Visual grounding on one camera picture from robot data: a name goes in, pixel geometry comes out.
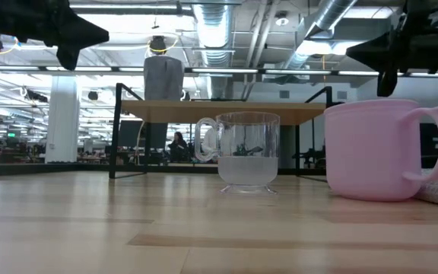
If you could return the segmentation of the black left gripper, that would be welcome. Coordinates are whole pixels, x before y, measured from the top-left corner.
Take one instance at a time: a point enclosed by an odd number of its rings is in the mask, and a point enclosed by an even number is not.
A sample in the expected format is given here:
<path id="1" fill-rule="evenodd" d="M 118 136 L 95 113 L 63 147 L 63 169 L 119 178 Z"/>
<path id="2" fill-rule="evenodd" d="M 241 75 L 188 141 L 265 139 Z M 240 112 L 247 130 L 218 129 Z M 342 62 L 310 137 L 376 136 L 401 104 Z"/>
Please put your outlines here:
<path id="1" fill-rule="evenodd" d="M 73 15 L 68 0 L 0 0 L 0 34 L 58 45 L 60 65 L 74 71 L 81 48 L 108 42 L 109 32 Z"/>

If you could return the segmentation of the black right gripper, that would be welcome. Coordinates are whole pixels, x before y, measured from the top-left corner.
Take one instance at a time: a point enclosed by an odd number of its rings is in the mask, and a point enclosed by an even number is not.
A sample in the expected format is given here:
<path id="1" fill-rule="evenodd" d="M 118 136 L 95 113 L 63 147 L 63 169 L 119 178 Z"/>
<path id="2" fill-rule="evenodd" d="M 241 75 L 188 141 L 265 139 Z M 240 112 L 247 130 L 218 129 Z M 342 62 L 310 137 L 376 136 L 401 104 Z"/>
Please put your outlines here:
<path id="1" fill-rule="evenodd" d="M 406 0 L 403 16 L 390 32 L 351 46 L 346 55 L 380 71 L 376 94 L 389 97 L 398 82 L 398 70 L 438 71 L 438 0 Z"/>

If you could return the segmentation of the pink plastic mug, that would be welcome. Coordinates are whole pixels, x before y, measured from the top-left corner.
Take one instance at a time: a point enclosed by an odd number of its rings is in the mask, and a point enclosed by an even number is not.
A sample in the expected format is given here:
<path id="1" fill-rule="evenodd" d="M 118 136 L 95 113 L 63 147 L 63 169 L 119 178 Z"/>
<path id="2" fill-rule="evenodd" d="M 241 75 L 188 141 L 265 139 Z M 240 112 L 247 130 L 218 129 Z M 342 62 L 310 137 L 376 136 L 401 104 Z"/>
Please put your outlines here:
<path id="1" fill-rule="evenodd" d="M 412 100 L 378 99 L 329 107 L 325 115 L 326 179 L 332 191 L 350 199 L 402 201 L 422 183 L 438 180 L 421 167 L 420 119 L 438 129 L 438 107 Z"/>

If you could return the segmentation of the grey matte mug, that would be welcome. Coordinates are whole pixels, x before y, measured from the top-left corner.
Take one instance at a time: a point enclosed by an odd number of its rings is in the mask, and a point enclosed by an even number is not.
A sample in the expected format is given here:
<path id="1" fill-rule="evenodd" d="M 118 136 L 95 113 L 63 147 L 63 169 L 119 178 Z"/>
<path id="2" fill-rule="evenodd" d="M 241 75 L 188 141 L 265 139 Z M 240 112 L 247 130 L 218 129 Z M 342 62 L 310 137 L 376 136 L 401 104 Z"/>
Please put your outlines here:
<path id="1" fill-rule="evenodd" d="M 145 100 L 180 101 L 185 67 L 170 56 L 152 56 L 144 61 Z"/>

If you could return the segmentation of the clear plastic cup with handle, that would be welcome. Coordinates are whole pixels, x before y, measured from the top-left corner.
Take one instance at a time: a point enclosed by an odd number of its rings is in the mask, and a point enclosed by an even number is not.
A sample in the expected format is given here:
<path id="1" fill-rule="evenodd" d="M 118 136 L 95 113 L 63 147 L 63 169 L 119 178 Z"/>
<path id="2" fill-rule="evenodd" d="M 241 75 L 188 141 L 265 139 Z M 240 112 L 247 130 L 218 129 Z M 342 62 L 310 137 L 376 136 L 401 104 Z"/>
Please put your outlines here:
<path id="1" fill-rule="evenodd" d="M 232 112 L 215 118 L 202 118 L 195 124 L 195 157 L 213 160 L 202 151 L 205 133 L 217 133 L 217 170 L 227 184 L 221 191 L 265 190 L 273 193 L 270 183 L 278 175 L 281 118 L 274 113 Z"/>

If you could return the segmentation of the white room column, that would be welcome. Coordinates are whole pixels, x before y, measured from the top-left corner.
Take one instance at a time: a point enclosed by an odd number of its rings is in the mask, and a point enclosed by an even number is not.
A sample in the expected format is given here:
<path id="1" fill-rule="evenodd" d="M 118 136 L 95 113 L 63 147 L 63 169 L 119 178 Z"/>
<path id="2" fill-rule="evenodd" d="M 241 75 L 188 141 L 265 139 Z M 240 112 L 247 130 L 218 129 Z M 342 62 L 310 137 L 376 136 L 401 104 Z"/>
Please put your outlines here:
<path id="1" fill-rule="evenodd" d="M 76 162 L 81 90 L 75 76 L 53 76 L 46 137 L 46 163 Z"/>

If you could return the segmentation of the dark computer monitor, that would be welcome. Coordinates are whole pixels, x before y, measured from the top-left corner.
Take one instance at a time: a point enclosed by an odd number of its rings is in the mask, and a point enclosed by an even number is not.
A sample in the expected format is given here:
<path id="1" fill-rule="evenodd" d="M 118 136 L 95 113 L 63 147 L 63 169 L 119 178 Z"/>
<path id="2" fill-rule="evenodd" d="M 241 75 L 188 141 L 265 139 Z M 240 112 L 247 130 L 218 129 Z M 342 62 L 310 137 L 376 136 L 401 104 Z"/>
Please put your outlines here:
<path id="1" fill-rule="evenodd" d="M 134 148 L 138 144 L 138 135 L 142 121 L 123 120 L 119 127 L 119 147 Z"/>

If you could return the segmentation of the person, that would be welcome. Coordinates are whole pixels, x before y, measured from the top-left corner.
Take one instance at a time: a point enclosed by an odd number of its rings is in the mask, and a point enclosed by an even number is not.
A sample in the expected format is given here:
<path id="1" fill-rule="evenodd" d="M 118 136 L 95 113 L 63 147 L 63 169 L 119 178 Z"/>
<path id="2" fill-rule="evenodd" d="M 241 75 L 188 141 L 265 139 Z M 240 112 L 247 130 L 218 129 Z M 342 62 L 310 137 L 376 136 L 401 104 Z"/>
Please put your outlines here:
<path id="1" fill-rule="evenodd" d="M 212 159 L 217 157 L 217 133 L 213 128 L 210 128 L 202 141 L 202 151 L 205 155 L 211 154 Z"/>
<path id="2" fill-rule="evenodd" d="M 175 132 L 173 141 L 168 145 L 171 162 L 189 161 L 189 149 L 181 132 Z"/>

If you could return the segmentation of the long ceiling light bar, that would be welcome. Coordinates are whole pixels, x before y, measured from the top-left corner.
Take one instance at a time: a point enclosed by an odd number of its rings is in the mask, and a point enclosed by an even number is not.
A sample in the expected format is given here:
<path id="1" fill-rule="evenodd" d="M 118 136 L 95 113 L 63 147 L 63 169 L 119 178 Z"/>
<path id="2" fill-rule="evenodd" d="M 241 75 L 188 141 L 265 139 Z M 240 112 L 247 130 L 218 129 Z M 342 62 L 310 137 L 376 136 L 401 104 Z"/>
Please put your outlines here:
<path id="1" fill-rule="evenodd" d="M 0 72 L 14 73 L 74 73 L 91 75 L 124 75 L 140 74 L 143 67 L 109 67 L 109 66 L 78 66 L 75 70 L 67 70 L 60 66 L 33 66 L 33 65 L 0 65 Z M 319 75 L 319 76 L 359 76 L 375 77 L 378 72 L 368 71 L 339 71 L 339 70 L 287 70 L 265 68 L 185 68 L 186 74 L 191 75 Z M 426 72 L 397 73 L 403 78 L 438 78 L 438 73 Z"/>

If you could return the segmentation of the silver smooth ceiling duct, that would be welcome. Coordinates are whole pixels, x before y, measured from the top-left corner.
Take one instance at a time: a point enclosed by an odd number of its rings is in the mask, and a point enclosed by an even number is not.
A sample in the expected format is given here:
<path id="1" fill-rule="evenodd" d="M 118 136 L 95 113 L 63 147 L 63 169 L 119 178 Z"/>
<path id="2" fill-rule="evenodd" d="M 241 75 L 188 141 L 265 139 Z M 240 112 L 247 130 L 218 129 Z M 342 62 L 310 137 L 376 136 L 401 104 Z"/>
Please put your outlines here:
<path id="1" fill-rule="evenodd" d="M 300 21 L 295 35 L 297 47 L 283 64 L 283 69 L 301 69 L 312 55 L 302 46 L 318 33 L 324 32 L 332 37 L 335 26 L 356 3 L 357 0 L 321 0 L 318 10 Z"/>

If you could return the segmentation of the wooden shelf with black frame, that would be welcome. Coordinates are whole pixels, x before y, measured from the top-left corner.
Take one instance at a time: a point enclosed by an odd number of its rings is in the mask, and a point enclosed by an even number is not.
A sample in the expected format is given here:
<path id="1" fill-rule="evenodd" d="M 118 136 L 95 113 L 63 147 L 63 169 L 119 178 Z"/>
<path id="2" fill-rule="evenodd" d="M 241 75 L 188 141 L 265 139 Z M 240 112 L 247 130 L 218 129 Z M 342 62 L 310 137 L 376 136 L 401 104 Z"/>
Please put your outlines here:
<path id="1" fill-rule="evenodd" d="M 303 169 L 300 166 L 300 124 L 322 114 L 327 107 L 334 105 L 332 87 L 323 87 L 303 103 L 255 103 L 236 101 L 169 101 L 142 100 L 123 83 L 116 84 L 116 103 L 113 117 L 113 136 L 109 160 L 109 178 L 118 178 L 117 152 L 121 112 L 127 111 L 146 123 L 196 123 L 203 117 L 213 117 L 234 111 L 258 111 L 279 115 L 282 126 L 295 127 L 295 171 L 297 177 L 322 176 L 323 169 Z"/>

